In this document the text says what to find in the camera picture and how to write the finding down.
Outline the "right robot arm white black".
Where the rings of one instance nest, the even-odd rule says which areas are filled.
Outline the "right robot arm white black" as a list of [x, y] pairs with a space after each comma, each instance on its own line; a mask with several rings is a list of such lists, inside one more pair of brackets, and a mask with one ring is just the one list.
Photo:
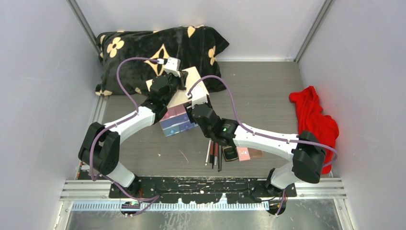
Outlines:
[[271, 169], [268, 174], [265, 187], [270, 196], [279, 196], [298, 181], [319, 183], [326, 151], [311, 132], [298, 135], [257, 129], [220, 118], [206, 103], [187, 107], [187, 114], [206, 138], [222, 147], [251, 148], [286, 159], [285, 165]]

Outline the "black round compact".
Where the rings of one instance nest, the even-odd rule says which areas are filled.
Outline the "black round compact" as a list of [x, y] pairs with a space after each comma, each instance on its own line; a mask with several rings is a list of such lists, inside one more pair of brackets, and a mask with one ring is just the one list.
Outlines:
[[222, 147], [222, 155], [225, 161], [235, 161], [238, 159], [237, 149], [233, 146]]

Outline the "pastel mini drawer organizer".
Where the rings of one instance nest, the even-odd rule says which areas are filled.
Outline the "pastel mini drawer organizer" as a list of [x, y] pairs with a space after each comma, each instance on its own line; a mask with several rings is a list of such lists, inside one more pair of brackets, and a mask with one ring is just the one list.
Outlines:
[[[177, 89], [168, 106], [162, 103], [154, 102], [150, 96], [141, 104], [140, 112], [144, 117], [148, 117], [151, 125], [159, 124], [165, 136], [172, 136], [185, 130], [192, 129], [197, 126], [193, 123], [187, 114], [187, 107], [192, 105], [191, 99], [187, 98], [186, 93], [199, 80], [200, 74], [196, 67], [183, 69], [188, 72], [186, 81], [186, 90]], [[147, 81], [149, 90], [152, 80]]]

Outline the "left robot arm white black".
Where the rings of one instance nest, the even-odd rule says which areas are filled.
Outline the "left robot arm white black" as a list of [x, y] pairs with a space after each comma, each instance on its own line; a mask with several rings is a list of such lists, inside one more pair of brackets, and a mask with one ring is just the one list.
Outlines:
[[159, 122], [168, 111], [168, 104], [175, 93], [186, 89], [188, 73], [179, 76], [167, 73], [152, 80], [150, 94], [138, 108], [110, 123], [92, 123], [79, 149], [78, 158], [100, 174], [121, 186], [128, 198], [138, 195], [140, 186], [136, 175], [119, 161], [120, 145], [143, 128]]

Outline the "brown eyeshadow palette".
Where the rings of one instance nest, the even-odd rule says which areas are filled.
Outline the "brown eyeshadow palette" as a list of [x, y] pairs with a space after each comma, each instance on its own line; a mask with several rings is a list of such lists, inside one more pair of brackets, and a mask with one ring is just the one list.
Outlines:
[[263, 151], [258, 149], [248, 148], [248, 153], [250, 155], [250, 158], [261, 158], [264, 156]]

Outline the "pink square compact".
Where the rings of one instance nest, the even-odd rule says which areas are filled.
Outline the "pink square compact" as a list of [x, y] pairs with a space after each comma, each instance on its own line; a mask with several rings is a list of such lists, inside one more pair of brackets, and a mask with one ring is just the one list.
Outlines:
[[248, 148], [245, 147], [237, 147], [237, 154], [239, 161], [249, 161], [250, 154]]

